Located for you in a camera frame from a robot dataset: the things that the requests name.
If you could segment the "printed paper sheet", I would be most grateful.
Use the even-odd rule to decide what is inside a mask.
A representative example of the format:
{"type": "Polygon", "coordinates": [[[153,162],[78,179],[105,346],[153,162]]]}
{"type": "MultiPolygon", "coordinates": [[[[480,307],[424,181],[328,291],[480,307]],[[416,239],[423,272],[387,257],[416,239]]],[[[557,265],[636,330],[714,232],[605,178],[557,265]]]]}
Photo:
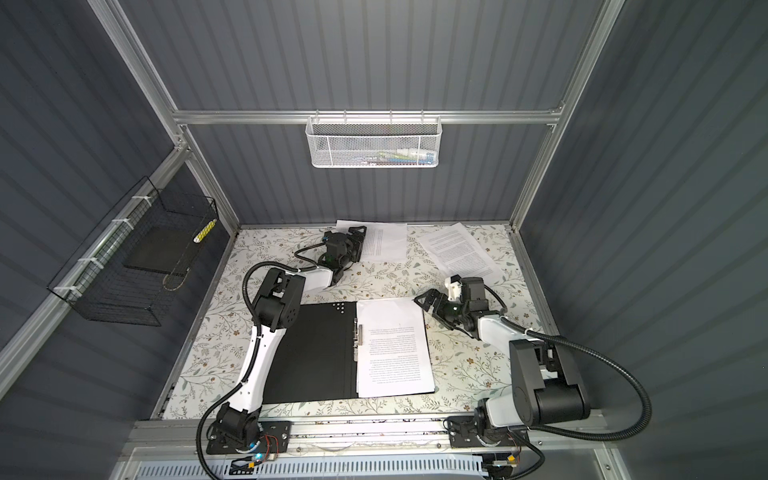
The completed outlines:
{"type": "Polygon", "coordinates": [[[359,301],[357,395],[430,394],[434,376],[424,311],[411,298],[359,301]]]}
{"type": "Polygon", "coordinates": [[[408,254],[408,226],[406,223],[361,222],[337,220],[337,231],[348,233],[351,227],[365,226],[360,262],[404,263],[408,254]]]}
{"type": "Polygon", "coordinates": [[[461,223],[418,238],[445,277],[481,277],[486,284],[502,281],[503,271],[461,223]]]}

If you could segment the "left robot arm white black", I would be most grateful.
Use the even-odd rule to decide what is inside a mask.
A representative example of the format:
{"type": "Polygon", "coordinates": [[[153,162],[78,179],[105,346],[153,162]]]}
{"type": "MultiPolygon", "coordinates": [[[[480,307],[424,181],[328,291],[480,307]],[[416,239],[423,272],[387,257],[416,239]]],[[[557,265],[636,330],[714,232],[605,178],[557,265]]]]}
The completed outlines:
{"type": "Polygon", "coordinates": [[[206,438],[211,447],[223,444],[230,451],[264,458],[277,447],[261,427],[259,415],[269,371],[287,329],[298,319],[306,290],[336,285],[344,272],[361,259],[367,228],[356,225],[344,232],[327,231],[318,244],[301,248],[294,256],[306,267],[263,261],[250,267],[241,294],[251,315],[251,338],[237,385],[209,407],[216,412],[208,431],[198,424],[197,448],[206,438]]]}

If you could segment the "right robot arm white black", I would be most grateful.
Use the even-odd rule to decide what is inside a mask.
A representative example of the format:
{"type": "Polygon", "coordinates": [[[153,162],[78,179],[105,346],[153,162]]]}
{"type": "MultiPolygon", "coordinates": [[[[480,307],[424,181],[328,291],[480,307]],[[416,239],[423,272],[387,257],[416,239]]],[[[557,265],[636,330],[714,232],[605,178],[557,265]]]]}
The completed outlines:
{"type": "Polygon", "coordinates": [[[516,445],[525,428],[584,420],[591,405],[573,355],[534,332],[514,326],[507,305],[480,277],[449,277],[445,291],[429,289],[414,303],[442,326],[506,353],[510,391],[479,401],[471,416],[443,425],[454,448],[516,445]]]}

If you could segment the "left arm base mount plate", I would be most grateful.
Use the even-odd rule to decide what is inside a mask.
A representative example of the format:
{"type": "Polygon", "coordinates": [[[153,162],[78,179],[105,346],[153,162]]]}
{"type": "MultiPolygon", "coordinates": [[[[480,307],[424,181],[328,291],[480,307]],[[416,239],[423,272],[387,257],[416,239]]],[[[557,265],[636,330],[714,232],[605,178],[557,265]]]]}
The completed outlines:
{"type": "Polygon", "coordinates": [[[289,421],[251,422],[241,431],[215,421],[206,431],[208,455],[281,454],[288,448],[293,424],[289,421]]]}

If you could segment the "red folder black inside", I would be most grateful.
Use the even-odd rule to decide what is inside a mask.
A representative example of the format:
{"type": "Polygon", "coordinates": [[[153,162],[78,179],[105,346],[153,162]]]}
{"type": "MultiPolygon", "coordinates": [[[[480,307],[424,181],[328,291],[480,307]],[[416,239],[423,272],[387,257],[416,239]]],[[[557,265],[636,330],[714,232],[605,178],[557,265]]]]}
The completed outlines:
{"type": "Polygon", "coordinates": [[[358,302],[300,308],[276,352],[264,403],[364,399],[357,395],[358,302]]]}

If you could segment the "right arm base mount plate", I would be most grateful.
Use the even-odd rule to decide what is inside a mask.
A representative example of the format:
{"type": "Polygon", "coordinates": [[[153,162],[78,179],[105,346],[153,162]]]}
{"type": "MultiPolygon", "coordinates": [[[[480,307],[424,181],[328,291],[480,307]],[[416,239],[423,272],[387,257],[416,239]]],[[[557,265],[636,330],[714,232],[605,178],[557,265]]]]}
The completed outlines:
{"type": "Polygon", "coordinates": [[[509,430],[507,427],[492,428],[486,426],[474,415],[448,416],[442,421],[452,448],[521,448],[523,444],[512,435],[514,431],[528,439],[525,428],[509,430]]]}

